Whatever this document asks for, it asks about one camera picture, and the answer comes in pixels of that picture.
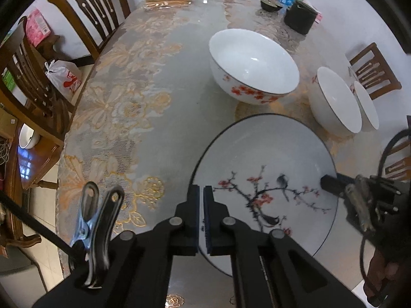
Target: white porcelain bowl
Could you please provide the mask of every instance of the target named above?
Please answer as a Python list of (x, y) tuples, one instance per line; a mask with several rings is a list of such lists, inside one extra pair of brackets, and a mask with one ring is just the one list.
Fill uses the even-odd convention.
[(39, 139), (40, 134), (34, 131), (31, 127), (28, 127), (26, 124), (23, 125), (18, 138), (21, 148), (31, 149), (39, 142)]
[(380, 128), (380, 120), (378, 118), (377, 110), (372, 102), (367, 90), (361, 83), (355, 81), (354, 89), (356, 91), (358, 106), (360, 107), (362, 117), (362, 131), (372, 132)]
[(329, 133), (345, 138), (361, 131), (357, 100), (345, 81), (332, 70), (318, 69), (308, 87), (308, 98), (315, 119)]
[(256, 32), (228, 29), (209, 43), (211, 71), (218, 85), (245, 103), (263, 105), (297, 88), (300, 73), (276, 42)]

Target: painted plate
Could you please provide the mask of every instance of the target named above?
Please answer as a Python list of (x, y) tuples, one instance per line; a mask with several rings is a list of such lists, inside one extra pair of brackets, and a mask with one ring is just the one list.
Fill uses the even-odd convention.
[(338, 198), (320, 187), (336, 177), (323, 142), (302, 123), (277, 114), (259, 114), (231, 125), (206, 149), (192, 176), (201, 188), (200, 250), (222, 272), (232, 275), (229, 256), (209, 256), (204, 233), (202, 190), (230, 216), (252, 229), (280, 228), (314, 255), (331, 230)]

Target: white bowl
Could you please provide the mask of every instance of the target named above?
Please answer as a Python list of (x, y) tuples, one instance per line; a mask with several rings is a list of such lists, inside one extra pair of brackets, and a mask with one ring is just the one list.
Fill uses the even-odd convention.
[(31, 149), (39, 142), (39, 139), (40, 134), (34, 131), (31, 127), (28, 127), (26, 124), (23, 125), (18, 138), (21, 148)]
[(297, 88), (300, 73), (276, 42), (256, 32), (228, 29), (209, 43), (211, 71), (218, 85), (245, 103), (263, 105)]
[[(337, 197), (321, 189), (324, 175), (336, 177), (336, 170), (314, 132), (292, 118), (260, 114), (236, 122), (212, 141), (192, 183), (201, 191), (212, 186), (215, 201), (252, 229), (282, 229), (314, 255), (332, 228), (338, 205)], [(203, 219), (201, 192), (200, 224)], [(208, 255), (205, 242), (199, 230), (203, 255), (231, 275), (230, 257)]]
[(318, 69), (308, 87), (308, 98), (315, 119), (329, 133), (345, 138), (361, 131), (357, 100), (345, 81), (332, 70)]
[(354, 89), (356, 91), (358, 106), (360, 107), (362, 117), (362, 131), (372, 132), (380, 128), (380, 120), (378, 118), (377, 110), (372, 102), (367, 90), (361, 83), (355, 81)]

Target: dining table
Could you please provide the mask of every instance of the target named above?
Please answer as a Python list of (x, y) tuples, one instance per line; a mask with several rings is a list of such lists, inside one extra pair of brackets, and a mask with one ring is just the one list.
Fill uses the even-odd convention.
[[(260, 0), (193, 0), (189, 6), (151, 11), (140, 4), (96, 61), (66, 135), (58, 171), (57, 234), (70, 242), (88, 181), (98, 185), (101, 196), (116, 184), (125, 191), (113, 236), (153, 229), (186, 200), (190, 177), (210, 142), (254, 114), (301, 121), (324, 142), (339, 173), (376, 174), (382, 153), (377, 131), (341, 139), (324, 130), (310, 109), (307, 90), (319, 67), (332, 69), (348, 86), (356, 80), (338, 39), (321, 23), (300, 35), (285, 25), (285, 12), (268, 13)], [(226, 94), (211, 74), (208, 42), (227, 28), (252, 30), (280, 44), (298, 66), (297, 89), (263, 106)], [(346, 216), (341, 199), (332, 229), (314, 257), (353, 289), (362, 280), (362, 236)], [(366, 266), (372, 255), (367, 245)], [(60, 260), (67, 277), (67, 256), (61, 251)], [(234, 304), (231, 277), (201, 254), (174, 258), (166, 307)]]

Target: black mount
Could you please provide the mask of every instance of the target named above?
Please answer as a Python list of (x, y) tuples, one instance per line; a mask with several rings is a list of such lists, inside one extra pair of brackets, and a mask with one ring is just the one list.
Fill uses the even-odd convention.
[[(363, 303), (282, 230), (265, 234), (229, 216), (204, 188), (211, 255), (230, 255), (238, 308), (360, 308)], [(100, 289), (83, 286), (80, 265), (34, 308), (164, 308), (174, 255), (198, 251), (200, 189), (191, 186), (175, 217), (149, 232), (124, 231), (110, 242), (110, 269)]]

